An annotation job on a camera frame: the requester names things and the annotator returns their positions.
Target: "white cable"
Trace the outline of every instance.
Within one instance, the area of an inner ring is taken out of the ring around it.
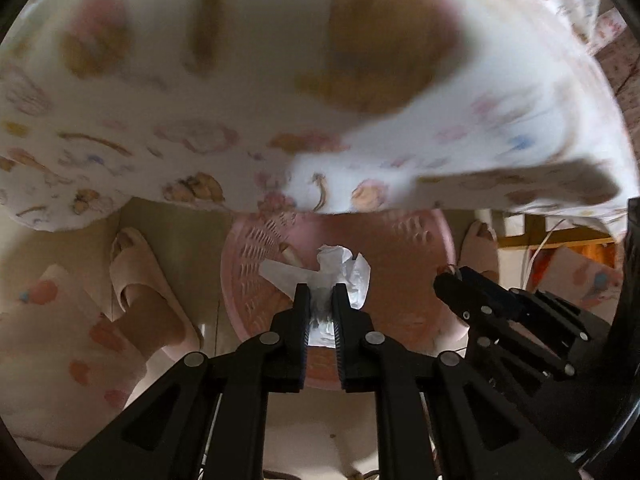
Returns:
[[[527,283],[529,283],[529,278],[531,276],[531,271],[533,270],[533,261],[536,259],[536,256],[538,256],[540,254],[540,251],[542,250],[542,248],[545,246],[545,244],[549,241],[549,238],[551,238],[552,233],[558,228],[558,226],[564,222],[564,219],[562,219],[561,221],[559,221],[556,225],[554,225],[551,228],[551,231],[549,231],[545,238],[542,240],[542,243],[539,245],[539,247],[536,249],[536,251],[533,253],[533,256],[531,257],[531,259],[529,260],[529,263],[527,264],[527,273],[524,276],[522,282],[520,283],[520,288],[524,289],[527,286]]]
[[[527,267],[529,267],[529,248],[531,244],[527,244],[527,247],[524,249],[524,256],[522,257],[522,264],[520,266],[520,288],[525,288],[524,283],[524,275],[527,272]]]

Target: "pajama pants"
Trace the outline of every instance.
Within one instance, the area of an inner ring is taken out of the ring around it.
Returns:
[[[0,417],[44,476],[124,408],[145,359],[60,266],[0,314]]]

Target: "wooden furniture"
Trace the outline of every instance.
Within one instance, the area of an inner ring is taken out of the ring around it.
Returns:
[[[498,247],[501,249],[535,249],[539,247],[548,233],[545,217],[525,215],[524,226],[523,235],[498,237]],[[613,241],[614,239],[608,233],[596,231],[590,227],[578,226],[554,231],[545,243],[545,248],[609,244]]]

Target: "white patterned clothing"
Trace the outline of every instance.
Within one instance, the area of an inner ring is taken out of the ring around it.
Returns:
[[[145,364],[78,280],[51,266],[0,314],[0,418],[53,479],[122,411]]]
[[[0,46],[0,202],[43,230],[137,196],[619,235],[636,164],[596,0],[571,1],[30,0]]]

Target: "screw head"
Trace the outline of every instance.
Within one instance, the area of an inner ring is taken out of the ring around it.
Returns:
[[[382,332],[367,332],[364,339],[369,344],[382,345],[385,342],[385,335]]]
[[[263,345],[275,345],[280,341],[280,336],[277,332],[265,332],[260,336],[260,342]]]
[[[440,354],[442,364],[447,366],[455,366],[460,362],[460,356],[455,352],[443,352]]]
[[[184,364],[186,364],[189,368],[197,368],[203,362],[204,355],[200,352],[191,352],[184,357]]]

